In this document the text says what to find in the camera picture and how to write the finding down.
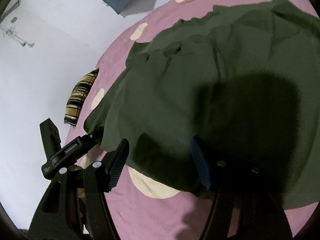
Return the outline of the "dark green t-shirt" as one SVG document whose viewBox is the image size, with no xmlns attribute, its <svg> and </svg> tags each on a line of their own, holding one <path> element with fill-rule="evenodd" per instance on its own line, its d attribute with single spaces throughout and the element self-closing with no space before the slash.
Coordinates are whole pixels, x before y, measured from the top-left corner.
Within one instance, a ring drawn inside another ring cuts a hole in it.
<svg viewBox="0 0 320 240">
<path fill-rule="evenodd" d="M 288 0 L 215 6 L 135 43 L 84 122 L 127 165 L 204 196 L 277 194 L 286 209 L 319 201 L 319 19 Z"/>
</svg>

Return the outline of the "striped yellow black pillow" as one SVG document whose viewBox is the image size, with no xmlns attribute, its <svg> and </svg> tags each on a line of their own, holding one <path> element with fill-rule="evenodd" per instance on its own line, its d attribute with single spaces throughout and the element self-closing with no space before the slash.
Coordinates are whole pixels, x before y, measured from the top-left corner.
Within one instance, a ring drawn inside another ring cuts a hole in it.
<svg viewBox="0 0 320 240">
<path fill-rule="evenodd" d="M 84 102 L 98 76 L 99 69 L 94 69 L 83 76 L 74 86 L 71 95 L 66 103 L 64 123 L 75 127 Z"/>
</svg>

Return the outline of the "pink bedspread with cream dots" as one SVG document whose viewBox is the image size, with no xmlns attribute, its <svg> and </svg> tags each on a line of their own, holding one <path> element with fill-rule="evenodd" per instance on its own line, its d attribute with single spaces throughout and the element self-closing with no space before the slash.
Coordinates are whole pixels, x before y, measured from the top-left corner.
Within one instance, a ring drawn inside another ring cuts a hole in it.
<svg viewBox="0 0 320 240">
<path fill-rule="evenodd" d="M 84 135 L 83 124 L 112 83 L 125 68 L 135 42 L 149 42 L 179 19 L 202 17 L 215 5 L 233 6 L 270 0 L 171 0 L 126 29 L 97 63 L 98 77 L 85 100 L 77 125 L 67 141 Z M 315 15 L 309 0 L 289 0 L 300 10 Z M 122 239 L 199 239 L 210 210 L 210 201 L 178 191 L 125 166 L 107 203 Z"/>
</svg>

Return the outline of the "grey wall socket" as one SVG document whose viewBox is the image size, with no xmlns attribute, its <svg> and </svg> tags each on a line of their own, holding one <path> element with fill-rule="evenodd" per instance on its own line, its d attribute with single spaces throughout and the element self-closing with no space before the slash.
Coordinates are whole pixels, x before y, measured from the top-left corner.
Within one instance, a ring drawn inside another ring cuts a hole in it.
<svg viewBox="0 0 320 240">
<path fill-rule="evenodd" d="M 17 17 L 14 17 L 10 22 L 15 23 L 17 21 Z"/>
</svg>

